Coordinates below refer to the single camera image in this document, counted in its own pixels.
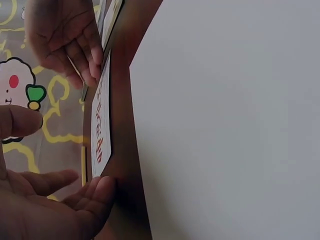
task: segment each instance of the brown frame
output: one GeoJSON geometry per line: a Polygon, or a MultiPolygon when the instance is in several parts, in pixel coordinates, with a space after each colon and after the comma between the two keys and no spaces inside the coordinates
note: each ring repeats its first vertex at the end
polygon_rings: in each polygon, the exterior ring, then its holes
{"type": "MultiPolygon", "coordinates": [[[[108,224],[95,239],[151,240],[132,107],[130,64],[163,0],[124,0],[106,47],[110,60],[110,132],[112,155],[102,176],[117,179],[118,193],[108,224]]],[[[85,98],[83,145],[87,179],[91,169],[91,106],[96,89],[85,98]]]]}

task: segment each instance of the white wall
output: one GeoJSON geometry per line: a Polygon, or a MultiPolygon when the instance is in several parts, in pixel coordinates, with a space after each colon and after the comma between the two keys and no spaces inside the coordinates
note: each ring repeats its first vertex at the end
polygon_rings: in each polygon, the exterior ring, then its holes
{"type": "Polygon", "coordinates": [[[164,0],[130,72],[155,240],[320,239],[319,0],[164,0]]]}

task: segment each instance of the white card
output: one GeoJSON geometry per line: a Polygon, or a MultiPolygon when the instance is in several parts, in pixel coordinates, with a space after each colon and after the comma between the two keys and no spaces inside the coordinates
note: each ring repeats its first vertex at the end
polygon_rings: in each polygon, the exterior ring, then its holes
{"type": "Polygon", "coordinates": [[[111,53],[109,52],[92,102],[91,165],[93,178],[102,174],[111,156],[109,119],[110,55],[111,53]]]}
{"type": "Polygon", "coordinates": [[[123,0],[112,0],[103,21],[102,47],[106,47],[123,0]]]}

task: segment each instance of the hand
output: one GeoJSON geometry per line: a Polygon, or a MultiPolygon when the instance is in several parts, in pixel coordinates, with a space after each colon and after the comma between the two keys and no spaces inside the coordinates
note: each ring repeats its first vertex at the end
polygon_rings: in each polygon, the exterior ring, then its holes
{"type": "Polygon", "coordinates": [[[41,66],[64,74],[77,89],[82,79],[96,84],[104,53],[92,0],[27,0],[24,25],[41,66]]]}
{"type": "MultiPolygon", "coordinates": [[[[42,116],[20,106],[0,106],[0,138],[25,137],[42,125],[42,116]]],[[[0,236],[2,240],[91,240],[112,208],[115,182],[94,178],[62,202],[46,196],[78,178],[72,170],[36,174],[6,169],[0,148],[0,236]]]]}

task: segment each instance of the cartoon cloud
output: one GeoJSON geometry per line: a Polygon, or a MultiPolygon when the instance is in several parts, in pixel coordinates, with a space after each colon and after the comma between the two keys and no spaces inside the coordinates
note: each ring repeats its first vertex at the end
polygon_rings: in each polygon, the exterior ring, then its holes
{"type": "MultiPolygon", "coordinates": [[[[18,57],[0,61],[0,105],[18,105],[39,111],[47,95],[43,86],[36,85],[31,67],[18,57]]],[[[9,137],[3,144],[20,142],[22,137],[9,137]]]]}

